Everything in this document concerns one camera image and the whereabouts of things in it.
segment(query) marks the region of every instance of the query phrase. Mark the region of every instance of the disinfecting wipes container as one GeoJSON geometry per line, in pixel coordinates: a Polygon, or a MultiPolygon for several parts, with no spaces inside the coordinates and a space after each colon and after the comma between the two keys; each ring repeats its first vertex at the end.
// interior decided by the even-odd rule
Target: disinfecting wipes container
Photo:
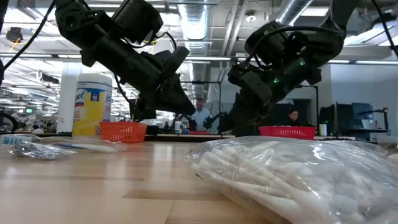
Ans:
{"type": "Polygon", "coordinates": [[[78,77],[73,116],[73,136],[101,134],[100,122],[110,121],[112,79],[100,74],[78,77]]]}

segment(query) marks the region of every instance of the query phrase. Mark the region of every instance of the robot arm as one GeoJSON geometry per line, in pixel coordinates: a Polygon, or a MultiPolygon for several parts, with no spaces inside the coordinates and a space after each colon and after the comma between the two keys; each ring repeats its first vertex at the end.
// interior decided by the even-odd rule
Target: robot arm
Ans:
{"type": "Polygon", "coordinates": [[[104,11],[92,11],[84,1],[54,0],[58,29],[64,38],[81,48],[83,65],[97,61],[140,92],[147,107],[193,114],[195,107],[185,95],[175,71],[189,51],[177,47],[151,55],[136,52],[131,44],[150,41],[163,25],[155,8],[144,0],[124,0],[110,18],[104,11]]]}
{"type": "Polygon", "coordinates": [[[244,47],[250,56],[244,62],[234,62],[228,73],[229,82],[241,89],[218,130],[255,126],[296,86],[304,81],[311,85],[320,82],[319,67],[341,52],[348,19],[358,2],[332,0],[320,27],[284,27],[272,21],[255,31],[244,47]],[[250,64],[253,57],[258,67],[250,64]]]}

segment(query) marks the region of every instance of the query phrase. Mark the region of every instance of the clear plastic bag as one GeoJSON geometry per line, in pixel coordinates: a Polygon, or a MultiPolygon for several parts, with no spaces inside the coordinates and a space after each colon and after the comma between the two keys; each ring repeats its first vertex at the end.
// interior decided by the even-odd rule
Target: clear plastic bag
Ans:
{"type": "Polygon", "coordinates": [[[4,134],[1,136],[0,142],[1,146],[7,149],[9,149],[9,146],[20,142],[34,142],[74,151],[84,150],[90,152],[119,152],[127,148],[127,145],[122,142],[110,142],[89,137],[40,138],[34,134],[4,134]]]}
{"type": "Polygon", "coordinates": [[[202,179],[274,223],[397,223],[398,167],[372,148],[250,136],[184,156],[202,179]]]}
{"type": "Polygon", "coordinates": [[[74,154],[71,150],[60,149],[53,146],[44,146],[32,142],[19,142],[11,146],[9,152],[17,156],[26,156],[34,159],[52,160],[74,154]]]}

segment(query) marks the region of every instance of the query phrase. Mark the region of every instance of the wooden tabletop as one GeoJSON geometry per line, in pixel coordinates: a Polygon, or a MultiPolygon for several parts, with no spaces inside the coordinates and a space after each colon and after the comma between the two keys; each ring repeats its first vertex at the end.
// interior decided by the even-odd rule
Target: wooden tabletop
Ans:
{"type": "Polygon", "coordinates": [[[181,154],[197,145],[143,142],[117,154],[79,153],[56,161],[2,149],[2,223],[269,223],[195,177],[181,154]]]}

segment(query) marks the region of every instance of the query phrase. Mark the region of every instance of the person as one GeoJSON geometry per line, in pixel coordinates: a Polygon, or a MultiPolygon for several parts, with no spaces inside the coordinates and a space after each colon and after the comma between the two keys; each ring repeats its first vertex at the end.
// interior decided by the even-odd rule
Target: person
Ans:
{"type": "Polygon", "coordinates": [[[299,118],[299,112],[295,108],[291,108],[289,110],[289,118],[285,122],[286,126],[300,126],[299,121],[297,120],[299,118]]]}
{"type": "Polygon", "coordinates": [[[203,123],[208,117],[211,117],[211,114],[210,111],[205,108],[205,100],[203,98],[197,98],[197,110],[191,116],[191,119],[195,120],[197,123],[196,131],[206,131],[203,123]]]}
{"type": "Polygon", "coordinates": [[[32,134],[44,134],[44,131],[39,128],[39,125],[33,125],[32,134]]]}

